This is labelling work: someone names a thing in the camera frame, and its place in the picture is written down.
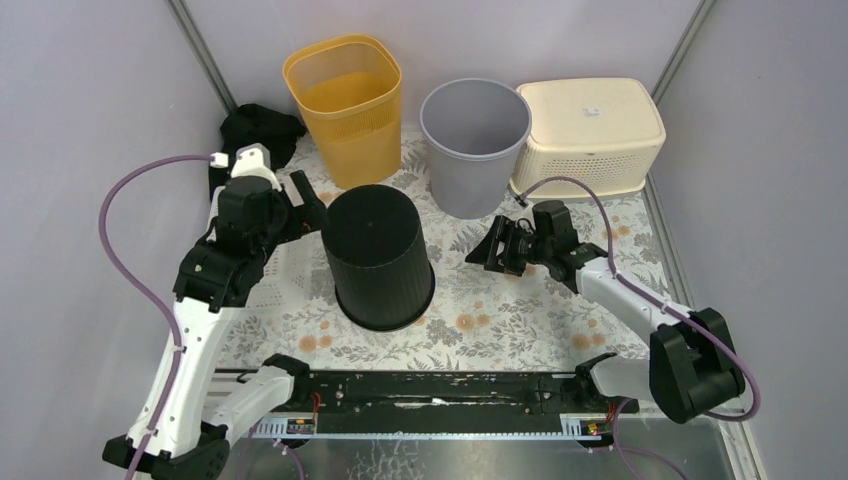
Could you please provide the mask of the white perforated plastic basket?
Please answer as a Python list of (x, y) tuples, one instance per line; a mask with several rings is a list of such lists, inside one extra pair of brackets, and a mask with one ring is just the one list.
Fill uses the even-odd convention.
[(176, 297), (203, 302), (211, 312), (223, 308), (276, 308), (304, 302), (309, 248), (296, 242), (307, 235), (275, 249), (231, 249), (217, 245), (217, 199), (224, 186), (213, 200), (206, 232), (179, 266), (174, 285)]

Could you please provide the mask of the black bin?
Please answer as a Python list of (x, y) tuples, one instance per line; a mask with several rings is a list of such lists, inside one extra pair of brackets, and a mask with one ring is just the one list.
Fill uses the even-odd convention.
[(413, 201), (390, 186), (363, 185), (336, 198), (327, 215), (321, 239), (345, 316), (377, 332), (421, 317), (436, 280)]

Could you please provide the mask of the yellow perforated waste bin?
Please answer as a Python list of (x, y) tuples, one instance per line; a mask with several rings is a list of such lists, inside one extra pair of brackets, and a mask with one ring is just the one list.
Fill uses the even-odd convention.
[(283, 79), (334, 184), (378, 183), (401, 164), (401, 68), (364, 34), (343, 35), (292, 53)]

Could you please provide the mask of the grey bin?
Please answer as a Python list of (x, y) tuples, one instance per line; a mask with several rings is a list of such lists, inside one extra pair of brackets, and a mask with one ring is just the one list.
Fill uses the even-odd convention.
[(532, 113), (516, 89), (490, 79), (444, 83), (423, 101), (419, 124), (436, 205), (459, 219), (479, 219), (502, 203)]

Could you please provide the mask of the cream large plastic basket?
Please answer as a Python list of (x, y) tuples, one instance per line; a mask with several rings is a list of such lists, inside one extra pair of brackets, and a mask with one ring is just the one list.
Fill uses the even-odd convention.
[(575, 78), (525, 83), (517, 92), (531, 110), (531, 132), (509, 186), (567, 176), (599, 197), (644, 188), (666, 140), (650, 93), (630, 78)]

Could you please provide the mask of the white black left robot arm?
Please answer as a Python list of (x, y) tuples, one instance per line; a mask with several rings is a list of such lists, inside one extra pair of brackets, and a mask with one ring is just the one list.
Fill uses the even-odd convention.
[(309, 367), (274, 354), (256, 376), (211, 412), (204, 405), (226, 337), (278, 246), (319, 231), (326, 206), (301, 170), (290, 178), (301, 204), (267, 176), (229, 180), (216, 195), (207, 230), (185, 255), (162, 310), (169, 323), (153, 387), (137, 420), (108, 440), (102, 458), (153, 479), (216, 479), (234, 443), (273, 408), (296, 411), (309, 401)]

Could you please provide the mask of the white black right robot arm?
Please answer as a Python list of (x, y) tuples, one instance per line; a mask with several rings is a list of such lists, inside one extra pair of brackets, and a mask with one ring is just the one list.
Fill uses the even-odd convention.
[(613, 268), (608, 251), (580, 240), (560, 201), (533, 206), (530, 219), (496, 216), (465, 260), (513, 276), (543, 266), (553, 280), (606, 309), (646, 343), (644, 359), (608, 353), (576, 367), (573, 396), (583, 410), (597, 412), (611, 400), (646, 400), (683, 424), (711, 415), (746, 390), (723, 316), (664, 301)]

